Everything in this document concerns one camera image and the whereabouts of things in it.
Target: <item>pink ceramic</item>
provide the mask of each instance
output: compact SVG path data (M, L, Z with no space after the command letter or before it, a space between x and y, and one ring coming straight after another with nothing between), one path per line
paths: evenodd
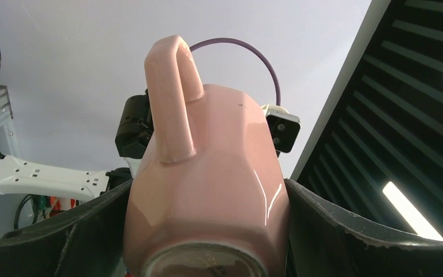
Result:
M179 36L145 59L155 133L133 182L123 257L135 277L282 277L289 202L261 107L202 85Z

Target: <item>white wall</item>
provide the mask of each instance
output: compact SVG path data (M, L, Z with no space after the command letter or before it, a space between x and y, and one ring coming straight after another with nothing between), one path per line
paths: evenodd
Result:
M9 87L24 158L84 170L126 166L114 137L125 100L145 89L143 59L158 39L189 44L228 36L256 46L280 79L282 104L300 117L291 172L327 99L370 0L0 0L0 84ZM275 100L250 52L216 45L194 54L204 83Z

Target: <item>fluorescent light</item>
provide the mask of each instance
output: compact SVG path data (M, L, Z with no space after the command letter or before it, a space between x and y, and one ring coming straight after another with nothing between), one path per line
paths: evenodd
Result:
M383 193L388 200L395 206L403 218L415 230L417 235L423 238L443 241L443 238L432 227L432 225L423 217L423 215L415 208L403 193L392 183L389 182L383 189Z

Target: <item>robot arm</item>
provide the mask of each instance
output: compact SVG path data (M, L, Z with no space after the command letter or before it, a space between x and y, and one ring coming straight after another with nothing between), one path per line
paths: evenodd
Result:
M0 153L0 194L25 193L89 201L108 190L108 171L31 163Z

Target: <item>black louvered panel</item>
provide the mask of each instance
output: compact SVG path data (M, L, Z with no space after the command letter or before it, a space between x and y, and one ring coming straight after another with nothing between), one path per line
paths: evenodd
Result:
M298 179L412 232L389 181L443 236L443 1L392 0Z

